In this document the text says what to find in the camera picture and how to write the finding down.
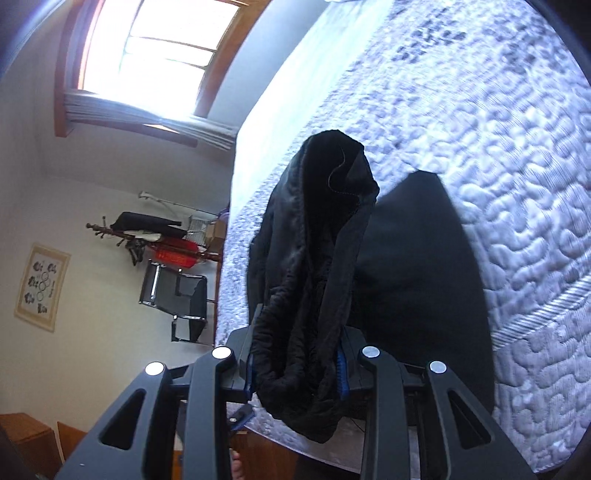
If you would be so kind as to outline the person's left hand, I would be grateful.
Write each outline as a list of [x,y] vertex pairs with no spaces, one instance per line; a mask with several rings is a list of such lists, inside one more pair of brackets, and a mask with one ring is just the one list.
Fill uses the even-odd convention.
[[242,459],[235,450],[231,449],[231,478],[232,480],[245,480],[245,472],[243,472]]

